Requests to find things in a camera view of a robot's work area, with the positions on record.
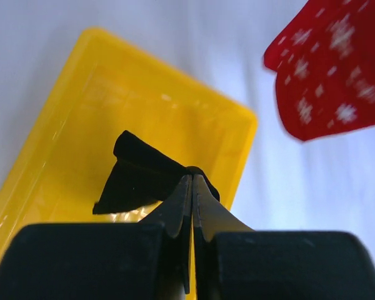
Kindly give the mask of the black sock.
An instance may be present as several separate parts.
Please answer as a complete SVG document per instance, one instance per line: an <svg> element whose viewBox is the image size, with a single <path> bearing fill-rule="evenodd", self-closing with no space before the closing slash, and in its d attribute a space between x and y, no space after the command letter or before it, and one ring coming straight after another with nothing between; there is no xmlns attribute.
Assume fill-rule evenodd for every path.
<svg viewBox="0 0 375 300"><path fill-rule="evenodd" d="M116 163L93 206L95 215L126 213L165 201L183 176L202 175L212 196L220 200L202 169L179 164L129 131L117 138L113 154Z"/></svg>

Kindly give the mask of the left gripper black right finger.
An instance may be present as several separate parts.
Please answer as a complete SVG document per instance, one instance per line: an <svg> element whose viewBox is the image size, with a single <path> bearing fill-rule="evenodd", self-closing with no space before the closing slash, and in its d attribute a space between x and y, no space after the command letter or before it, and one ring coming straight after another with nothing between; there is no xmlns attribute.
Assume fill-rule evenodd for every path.
<svg viewBox="0 0 375 300"><path fill-rule="evenodd" d="M255 231L192 182L198 299L375 299L375 267L344 231Z"/></svg>

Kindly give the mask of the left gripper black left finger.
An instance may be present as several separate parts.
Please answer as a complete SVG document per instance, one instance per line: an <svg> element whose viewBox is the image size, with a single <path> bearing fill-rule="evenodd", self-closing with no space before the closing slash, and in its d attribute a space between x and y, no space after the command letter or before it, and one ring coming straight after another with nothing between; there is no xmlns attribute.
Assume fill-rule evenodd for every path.
<svg viewBox="0 0 375 300"><path fill-rule="evenodd" d="M22 228L0 262L0 299L184 299L192 178L139 222Z"/></svg>

